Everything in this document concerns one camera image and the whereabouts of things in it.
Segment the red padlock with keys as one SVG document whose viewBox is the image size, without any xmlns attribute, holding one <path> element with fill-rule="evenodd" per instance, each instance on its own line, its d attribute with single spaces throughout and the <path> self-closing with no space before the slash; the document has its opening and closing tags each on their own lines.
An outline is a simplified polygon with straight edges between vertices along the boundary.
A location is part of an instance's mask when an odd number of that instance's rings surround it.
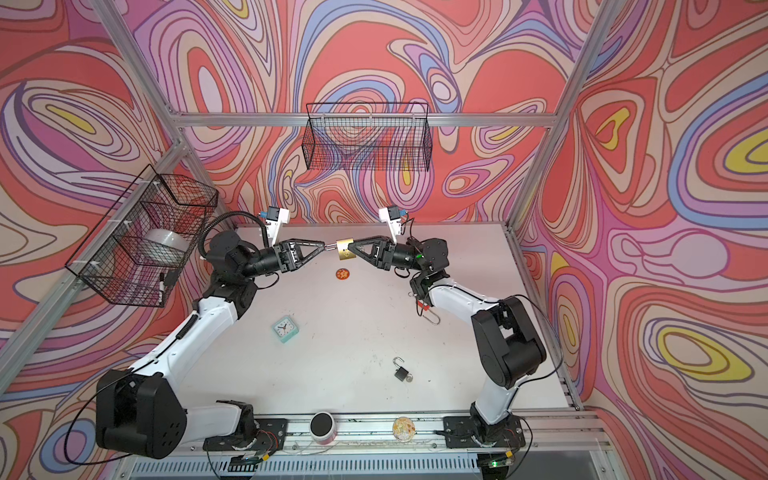
<svg viewBox="0 0 768 480">
<path fill-rule="evenodd" d="M 435 326 L 441 324 L 440 316 L 437 313 L 434 313 L 429 305 L 419 300 L 413 292 L 409 292 L 408 296 L 414 300 L 416 314 L 419 317 L 425 319 L 428 323 Z"/>
</svg>

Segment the brass padlock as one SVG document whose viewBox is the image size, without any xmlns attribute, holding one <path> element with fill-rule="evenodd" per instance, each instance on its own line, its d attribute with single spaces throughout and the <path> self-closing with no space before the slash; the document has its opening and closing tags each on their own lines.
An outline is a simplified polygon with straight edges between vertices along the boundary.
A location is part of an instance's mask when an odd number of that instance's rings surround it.
<svg viewBox="0 0 768 480">
<path fill-rule="evenodd" d="M 356 254 L 350 250 L 350 245 L 354 243 L 353 239 L 342 239 L 327 243 L 324 249 L 327 252 L 335 252 L 341 261 L 350 260 L 356 257 Z"/>
</svg>

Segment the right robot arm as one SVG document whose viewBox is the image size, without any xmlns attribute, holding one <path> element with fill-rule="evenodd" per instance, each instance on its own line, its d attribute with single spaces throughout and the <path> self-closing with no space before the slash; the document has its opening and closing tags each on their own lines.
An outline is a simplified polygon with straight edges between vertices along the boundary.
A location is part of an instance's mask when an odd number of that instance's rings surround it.
<svg viewBox="0 0 768 480">
<path fill-rule="evenodd" d="M 538 379 L 536 373 L 548 353 L 520 299 L 490 299 L 452 281 L 444 239 L 411 237 L 398 243 L 374 236 L 351 242 L 348 250 L 381 270 L 414 271 L 409 284 L 419 308 L 445 310 L 472 327 L 486 380 L 467 416 L 445 419 L 440 435 L 446 446 L 462 448 L 474 443 L 480 448 L 503 444 L 521 448 L 525 438 L 521 420 L 512 414 L 512 404 L 523 386 Z"/>
</svg>

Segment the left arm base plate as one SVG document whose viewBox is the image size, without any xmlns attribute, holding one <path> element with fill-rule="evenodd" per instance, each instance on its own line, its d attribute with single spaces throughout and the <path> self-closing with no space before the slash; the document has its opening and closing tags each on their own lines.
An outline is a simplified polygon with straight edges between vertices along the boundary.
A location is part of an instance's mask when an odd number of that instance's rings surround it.
<svg viewBox="0 0 768 480">
<path fill-rule="evenodd" d="M 287 418 L 257 418 L 251 404 L 235 400 L 217 400 L 217 405 L 232 406 L 239 414 L 234 430 L 228 435 L 207 437 L 206 452 L 253 451 L 272 455 L 284 448 Z"/>
</svg>

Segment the black marker in basket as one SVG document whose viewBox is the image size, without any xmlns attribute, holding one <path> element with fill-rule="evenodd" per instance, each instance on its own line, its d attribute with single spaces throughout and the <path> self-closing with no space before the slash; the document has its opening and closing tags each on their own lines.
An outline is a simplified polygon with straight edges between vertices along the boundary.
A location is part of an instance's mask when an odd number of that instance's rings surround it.
<svg viewBox="0 0 768 480">
<path fill-rule="evenodd" d="M 164 307 L 166 304 L 166 285 L 165 285 L 165 278 L 166 274 L 165 272 L 160 272 L 159 278 L 158 278 L 158 295 L 159 295 L 159 306 Z"/>
</svg>

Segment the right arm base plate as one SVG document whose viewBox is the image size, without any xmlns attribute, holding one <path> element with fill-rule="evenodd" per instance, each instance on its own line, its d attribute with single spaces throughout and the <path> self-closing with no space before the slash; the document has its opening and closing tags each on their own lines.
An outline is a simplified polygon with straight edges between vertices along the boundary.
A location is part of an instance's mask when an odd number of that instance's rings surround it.
<svg viewBox="0 0 768 480">
<path fill-rule="evenodd" d="M 449 449 L 507 448 L 517 451 L 526 445 L 521 418 L 508 415 L 488 425 L 479 416 L 447 416 L 435 433 L 445 439 Z"/>
</svg>

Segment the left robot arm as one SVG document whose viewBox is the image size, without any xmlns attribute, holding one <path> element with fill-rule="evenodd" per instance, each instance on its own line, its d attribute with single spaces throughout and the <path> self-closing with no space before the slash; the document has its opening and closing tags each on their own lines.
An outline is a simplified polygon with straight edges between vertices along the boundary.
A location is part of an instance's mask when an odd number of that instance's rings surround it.
<svg viewBox="0 0 768 480">
<path fill-rule="evenodd" d="M 252 215 L 262 236 L 263 245 L 257 247 L 234 230 L 215 229 L 231 216 L 215 218 L 198 238 L 198 253 L 213 271 L 189 316 L 128 369 L 112 369 L 99 379 L 95 393 L 99 447 L 162 459 L 189 442 L 221 442 L 229 449 L 245 450 L 258 439 L 260 427 L 251 404 L 219 400 L 210 406 L 185 407 L 176 391 L 207 348 L 250 308 L 261 289 L 256 278 L 297 271 L 326 245 L 295 238 L 276 241 L 269 225 Z"/>
</svg>

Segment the aluminium front rail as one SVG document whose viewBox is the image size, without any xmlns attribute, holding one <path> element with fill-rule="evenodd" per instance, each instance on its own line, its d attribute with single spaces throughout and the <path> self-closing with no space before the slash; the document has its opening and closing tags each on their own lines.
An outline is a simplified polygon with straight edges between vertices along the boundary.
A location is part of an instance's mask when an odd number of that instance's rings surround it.
<svg viewBox="0 0 768 480">
<path fill-rule="evenodd" d="M 513 415 L 521 418 L 526 445 L 517 451 L 507 448 L 449 449 L 445 439 L 435 433 L 443 426 L 447 416 L 466 416 L 458 411 L 413 411 L 405 413 L 334 414 L 337 436 L 329 445 L 313 441 L 309 426 L 312 416 L 285 415 L 289 423 L 286 442 L 278 456 L 314 459 L 322 455 L 438 455 L 450 452 L 499 455 L 510 451 L 514 459 L 524 453 L 535 452 L 587 452 L 595 462 L 614 460 L 616 449 L 608 438 L 603 422 L 595 413 L 574 409 L 524 409 Z M 411 442 L 398 442 L 392 435 L 392 424 L 398 417 L 409 417 L 415 424 L 416 435 Z M 187 440 L 172 452 L 175 456 L 204 454 L 204 440 Z M 264 454 L 253 451 L 209 452 L 217 462 L 230 456 Z"/>
</svg>

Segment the small black padlock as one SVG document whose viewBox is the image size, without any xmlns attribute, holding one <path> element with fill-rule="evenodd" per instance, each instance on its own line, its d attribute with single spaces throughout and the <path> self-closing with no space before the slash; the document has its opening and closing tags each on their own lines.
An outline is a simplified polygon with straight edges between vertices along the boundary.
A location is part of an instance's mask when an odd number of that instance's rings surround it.
<svg viewBox="0 0 768 480">
<path fill-rule="evenodd" d="M 413 381 L 413 375 L 409 370 L 407 370 L 404 366 L 404 360 L 401 357 L 394 357 L 393 365 L 396 367 L 396 370 L 394 372 L 394 377 L 398 379 L 401 382 L 407 382 L 410 383 Z"/>
</svg>

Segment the mint green alarm clock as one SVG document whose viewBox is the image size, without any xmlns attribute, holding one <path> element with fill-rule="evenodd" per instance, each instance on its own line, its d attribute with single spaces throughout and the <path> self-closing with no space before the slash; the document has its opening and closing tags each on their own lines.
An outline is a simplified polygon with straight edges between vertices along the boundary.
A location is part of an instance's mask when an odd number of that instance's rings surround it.
<svg viewBox="0 0 768 480">
<path fill-rule="evenodd" d="M 299 333 L 298 324 L 288 315 L 275 322 L 271 329 L 281 344 L 287 343 Z"/>
</svg>

